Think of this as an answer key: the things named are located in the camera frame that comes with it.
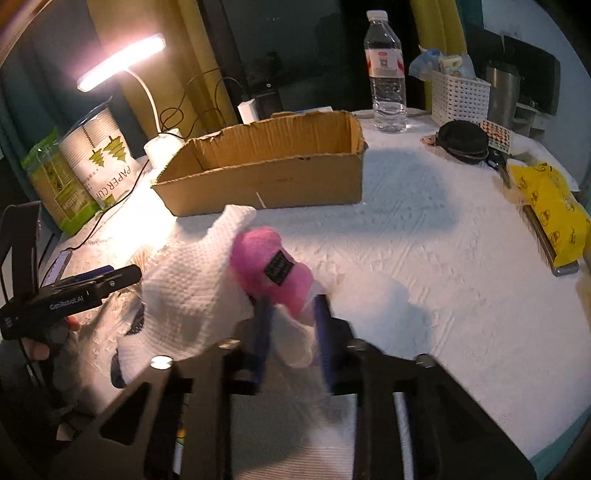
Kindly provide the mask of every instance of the cardboard box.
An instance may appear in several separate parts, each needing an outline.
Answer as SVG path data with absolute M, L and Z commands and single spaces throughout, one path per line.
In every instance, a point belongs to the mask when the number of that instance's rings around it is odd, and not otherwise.
M 349 112 L 288 114 L 187 141 L 152 188 L 176 216 L 357 203 L 365 149 Z

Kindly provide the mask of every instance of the yellow bag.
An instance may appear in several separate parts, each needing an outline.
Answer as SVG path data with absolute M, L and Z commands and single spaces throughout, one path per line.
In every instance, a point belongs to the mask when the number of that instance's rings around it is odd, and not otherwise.
M 564 177 L 546 163 L 535 167 L 508 167 L 554 247 L 554 266 L 578 260 L 583 255 L 591 222 L 570 193 Z

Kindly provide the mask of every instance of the white plastic basket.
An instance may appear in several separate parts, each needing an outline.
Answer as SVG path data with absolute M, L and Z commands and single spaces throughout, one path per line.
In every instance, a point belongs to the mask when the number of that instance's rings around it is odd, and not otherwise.
M 433 72 L 431 117 L 442 126 L 452 120 L 479 122 L 488 115 L 491 84 Z

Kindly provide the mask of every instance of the black pouch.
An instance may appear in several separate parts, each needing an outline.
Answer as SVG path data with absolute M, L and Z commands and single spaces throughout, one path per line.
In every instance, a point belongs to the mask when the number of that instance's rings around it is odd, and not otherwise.
M 488 135 L 478 125 L 454 120 L 443 125 L 435 144 L 459 161 L 477 165 L 488 157 Z

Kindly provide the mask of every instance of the green package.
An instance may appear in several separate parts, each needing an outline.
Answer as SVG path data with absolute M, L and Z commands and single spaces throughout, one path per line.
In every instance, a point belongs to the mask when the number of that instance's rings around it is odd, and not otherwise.
M 43 205 L 60 229 L 72 236 L 99 211 L 57 148 L 57 130 L 21 161 Z

